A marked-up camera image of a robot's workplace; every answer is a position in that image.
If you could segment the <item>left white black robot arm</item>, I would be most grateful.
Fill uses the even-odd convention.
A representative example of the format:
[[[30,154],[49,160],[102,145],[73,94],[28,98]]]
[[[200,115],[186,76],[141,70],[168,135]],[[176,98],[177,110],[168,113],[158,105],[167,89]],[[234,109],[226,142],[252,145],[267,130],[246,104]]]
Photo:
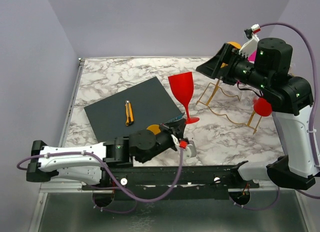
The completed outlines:
[[[187,145],[184,138],[186,119],[159,125],[159,132],[149,129],[136,131],[128,136],[80,147],[52,147],[42,140],[35,140],[31,160],[26,168],[26,180],[34,183],[61,178],[96,185],[104,190],[110,186],[111,177],[102,172],[102,165],[109,168],[131,168],[134,161],[145,163],[162,152]]]

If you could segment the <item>red plastic wine glass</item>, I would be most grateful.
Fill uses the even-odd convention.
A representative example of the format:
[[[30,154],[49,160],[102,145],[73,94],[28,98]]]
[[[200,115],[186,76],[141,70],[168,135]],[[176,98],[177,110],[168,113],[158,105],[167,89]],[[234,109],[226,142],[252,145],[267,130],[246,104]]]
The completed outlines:
[[[190,117],[189,103],[194,94],[194,80],[191,71],[171,75],[168,77],[170,89],[174,97],[184,106],[186,112],[186,124],[198,122],[198,117]]]

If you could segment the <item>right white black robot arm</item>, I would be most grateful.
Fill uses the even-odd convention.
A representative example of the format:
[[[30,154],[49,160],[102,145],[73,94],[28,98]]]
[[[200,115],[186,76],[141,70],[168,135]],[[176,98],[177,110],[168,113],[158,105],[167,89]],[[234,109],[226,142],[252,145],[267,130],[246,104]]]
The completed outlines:
[[[281,188],[307,190],[320,170],[319,151],[313,138],[311,112],[314,106],[309,82],[289,75],[293,47],[280,38],[267,37],[257,43],[254,62],[233,45],[225,43],[217,54],[196,71],[228,85],[237,82],[262,92],[270,103],[284,156],[273,163],[245,162],[230,175],[230,183],[241,188],[250,180],[269,180]]]

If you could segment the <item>yellow plastic wine glass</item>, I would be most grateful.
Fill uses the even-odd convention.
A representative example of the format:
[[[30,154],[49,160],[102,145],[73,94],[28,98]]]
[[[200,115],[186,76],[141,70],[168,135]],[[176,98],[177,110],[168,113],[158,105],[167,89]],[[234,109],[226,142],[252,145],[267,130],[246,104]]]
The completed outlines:
[[[154,135],[157,135],[161,132],[159,124],[152,124],[147,127],[147,130],[151,131]]]

